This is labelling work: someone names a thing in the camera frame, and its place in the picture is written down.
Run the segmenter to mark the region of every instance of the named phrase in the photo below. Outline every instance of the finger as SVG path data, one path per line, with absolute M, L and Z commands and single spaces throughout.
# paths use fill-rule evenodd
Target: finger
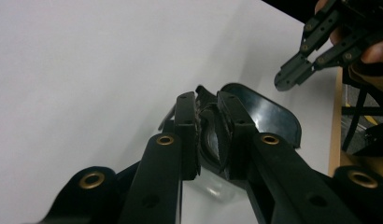
M 316 4 L 316 7 L 315 7 L 315 13 L 320 11 L 326 5 L 327 2 L 328 2 L 328 0 L 319 0 Z
M 333 45 L 340 42 L 341 39 L 344 37 L 344 31 L 341 27 L 337 27 L 331 32 L 330 39 Z
M 361 56 L 364 63 L 383 63 L 383 41 L 371 46 Z

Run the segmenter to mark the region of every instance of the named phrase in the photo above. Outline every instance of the black mechanical part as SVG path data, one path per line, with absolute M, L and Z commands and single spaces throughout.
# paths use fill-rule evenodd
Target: black mechanical part
M 228 92 L 218 92 L 218 108 L 225 122 L 224 127 L 230 133 L 230 144 L 220 146 L 220 163 L 224 167 L 227 179 L 246 179 L 249 156 L 247 146 L 253 134 L 257 132 L 255 122 L 249 116 L 238 98 Z
M 342 195 L 364 223 L 383 223 L 383 177 L 360 166 L 344 166 L 334 173 Z
M 116 174 L 106 167 L 90 167 L 69 180 L 39 223 L 114 223 L 120 197 Z
M 181 146 L 172 133 L 149 139 L 117 223 L 180 223 Z
M 192 98 L 184 98 L 192 94 L 185 94 L 177 107 L 193 111 Z M 212 132 L 222 143 L 228 138 L 229 146 L 217 161 L 229 181 L 236 179 L 247 190 L 259 223 L 383 223 L 383 177 L 359 167 L 339 168 L 334 178 L 322 175 L 309 168 L 285 138 L 258 133 L 233 94 L 220 91 L 218 97 L 206 97 L 209 103 L 199 111 L 210 112 L 204 119 L 211 121 L 195 126 L 197 132 Z M 189 125 L 184 121 L 193 113 L 188 114 L 166 121 L 164 129 Z M 204 145 L 190 143 L 195 148 Z M 179 223 L 182 162 L 195 161 L 193 156 L 182 158 L 184 148 L 181 137 L 161 133 L 149 139 L 141 162 L 117 175 L 103 167 L 77 173 L 40 223 Z
M 253 165 L 275 201 L 271 223 L 361 223 L 283 138 L 258 133 L 253 144 Z
M 193 180 L 200 173 L 197 118 L 194 92 L 178 96 L 175 106 L 174 133 L 182 140 L 182 179 Z
M 339 25 L 349 34 L 313 63 L 308 56 L 319 49 Z M 316 71 L 349 66 L 357 62 L 370 46 L 383 40 L 383 0 L 329 0 L 325 7 L 305 23 L 299 52 L 281 66 L 275 86 L 287 91 L 301 85 Z

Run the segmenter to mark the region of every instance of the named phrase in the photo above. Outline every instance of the black plastic object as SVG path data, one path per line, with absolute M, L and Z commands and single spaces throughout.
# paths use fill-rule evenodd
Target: black plastic object
M 238 83 L 227 84 L 221 90 L 238 97 L 259 132 L 278 134 L 294 148 L 300 147 L 302 128 L 288 109 Z
M 317 0 L 263 0 L 272 7 L 288 14 L 302 23 L 314 16 Z
M 319 49 L 331 32 L 341 26 L 348 35 L 314 61 L 310 54 Z M 316 71 L 328 67 L 347 67 L 362 53 L 383 40 L 383 0 L 329 0 L 305 23 L 299 51 L 277 73 L 274 84 L 279 91 L 301 85 Z

